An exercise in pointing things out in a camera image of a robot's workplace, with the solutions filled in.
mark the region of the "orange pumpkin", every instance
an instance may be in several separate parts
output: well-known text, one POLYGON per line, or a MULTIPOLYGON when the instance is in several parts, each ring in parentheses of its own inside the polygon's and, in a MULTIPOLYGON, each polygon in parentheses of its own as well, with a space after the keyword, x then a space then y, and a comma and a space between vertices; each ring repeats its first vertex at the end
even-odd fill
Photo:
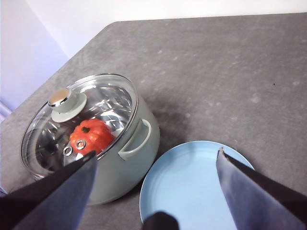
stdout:
POLYGON ((75 152, 85 155, 92 150, 98 155, 113 140, 109 127, 97 118, 84 120, 71 133, 69 140, 75 152))

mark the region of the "light blue plate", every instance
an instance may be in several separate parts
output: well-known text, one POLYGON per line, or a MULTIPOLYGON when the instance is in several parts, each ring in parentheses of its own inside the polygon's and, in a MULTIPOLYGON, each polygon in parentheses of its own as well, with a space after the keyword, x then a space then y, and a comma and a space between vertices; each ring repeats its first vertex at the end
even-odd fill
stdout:
POLYGON ((246 166, 234 149, 212 141, 192 141, 163 154, 147 173, 140 196, 142 222, 158 211, 175 217, 180 230, 235 230, 216 170, 217 151, 246 166))

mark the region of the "pot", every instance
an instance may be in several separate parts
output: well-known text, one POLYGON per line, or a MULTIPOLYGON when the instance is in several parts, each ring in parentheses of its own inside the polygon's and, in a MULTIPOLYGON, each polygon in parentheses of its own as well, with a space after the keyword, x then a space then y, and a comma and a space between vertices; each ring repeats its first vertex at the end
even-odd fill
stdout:
POLYGON ((98 74, 52 96, 32 119, 21 158, 35 180, 82 157, 69 136, 85 119, 98 118, 115 139, 97 153, 97 172, 88 204, 107 203, 130 191, 151 167, 159 146, 158 123, 130 80, 98 74))

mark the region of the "lid knob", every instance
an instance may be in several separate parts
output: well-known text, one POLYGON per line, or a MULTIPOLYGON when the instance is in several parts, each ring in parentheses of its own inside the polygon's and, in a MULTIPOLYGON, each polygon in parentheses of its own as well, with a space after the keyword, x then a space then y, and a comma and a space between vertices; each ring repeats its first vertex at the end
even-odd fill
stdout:
POLYGON ((63 88, 53 93, 48 100, 52 108, 51 118, 55 122, 65 122, 75 117, 84 107, 87 97, 82 92, 72 92, 63 88))
POLYGON ((50 107, 58 107, 71 96, 71 89, 63 88, 53 93, 48 101, 50 107))

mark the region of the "table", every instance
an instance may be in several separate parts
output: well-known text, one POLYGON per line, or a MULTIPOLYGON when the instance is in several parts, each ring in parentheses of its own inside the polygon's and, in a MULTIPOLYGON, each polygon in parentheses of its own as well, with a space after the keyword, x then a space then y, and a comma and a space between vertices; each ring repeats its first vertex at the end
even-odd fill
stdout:
MULTIPOLYGON (((20 144, 49 96, 106 72, 130 78, 156 116, 158 155, 191 140, 218 141, 307 195, 307 13, 110 24, 2 122, 4 189, 32 182, 20 144)), ((87 207, 80 229, 140 229, 140 187, 87 207)))

